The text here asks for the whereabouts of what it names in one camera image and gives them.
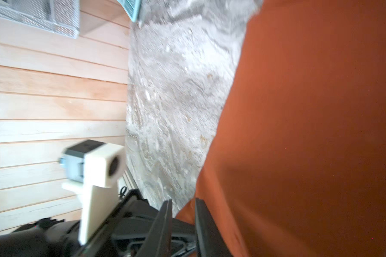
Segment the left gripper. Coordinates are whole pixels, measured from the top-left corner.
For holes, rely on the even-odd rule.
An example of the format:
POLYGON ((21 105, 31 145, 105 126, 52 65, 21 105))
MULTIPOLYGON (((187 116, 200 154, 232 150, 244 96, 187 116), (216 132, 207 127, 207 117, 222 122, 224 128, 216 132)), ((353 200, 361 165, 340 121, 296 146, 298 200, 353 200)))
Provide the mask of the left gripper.
MULTIPOLYGON (((120 201, 88 243, 82 257, 136 257, 160 210, 149 205, 139 189, 121 193, 120 201)), ((196 252, 192 224, 172 219, 171 257, 189 257, 196 252)))

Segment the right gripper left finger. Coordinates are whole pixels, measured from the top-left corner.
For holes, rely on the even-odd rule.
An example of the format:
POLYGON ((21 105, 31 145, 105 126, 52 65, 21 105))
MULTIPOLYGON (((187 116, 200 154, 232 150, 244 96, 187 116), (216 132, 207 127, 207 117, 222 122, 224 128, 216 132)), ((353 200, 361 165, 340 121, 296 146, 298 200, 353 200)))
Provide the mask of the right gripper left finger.
POLYGON ((166 200, 153 221, 137 257, 170 257, 172 238, 172 200, 166 200))

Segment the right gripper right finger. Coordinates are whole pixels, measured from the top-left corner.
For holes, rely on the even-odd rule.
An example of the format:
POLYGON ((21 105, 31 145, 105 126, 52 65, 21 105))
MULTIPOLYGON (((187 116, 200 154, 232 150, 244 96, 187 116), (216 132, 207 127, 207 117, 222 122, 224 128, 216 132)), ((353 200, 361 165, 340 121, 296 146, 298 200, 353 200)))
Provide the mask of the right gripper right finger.
POLYGON ((195 199, 195 230, 198 257, 232 257, 205 201, 199 198, 195 199))

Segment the rust orange skirt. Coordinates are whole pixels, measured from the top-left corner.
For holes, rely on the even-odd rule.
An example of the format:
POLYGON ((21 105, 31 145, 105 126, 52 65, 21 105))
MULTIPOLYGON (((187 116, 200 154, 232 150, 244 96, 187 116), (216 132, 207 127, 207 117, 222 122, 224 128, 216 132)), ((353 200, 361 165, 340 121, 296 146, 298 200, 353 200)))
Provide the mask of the rust orange skirt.
POLYGON ((386 257, 386 1, 264 1, 196 183, 235 257, 386 257))

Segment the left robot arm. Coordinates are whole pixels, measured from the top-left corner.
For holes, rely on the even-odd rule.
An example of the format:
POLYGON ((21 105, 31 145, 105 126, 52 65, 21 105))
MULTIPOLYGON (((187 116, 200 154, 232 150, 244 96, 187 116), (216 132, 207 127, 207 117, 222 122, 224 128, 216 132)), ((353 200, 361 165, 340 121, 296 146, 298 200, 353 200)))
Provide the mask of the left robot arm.
POLYGON ((190 257, 194 226, 172 217, 171 200, 155 209, 139 190, 114 194, 113 209, 81 243, 84 220, 43 218, 0 236, 0 257, 190 257))

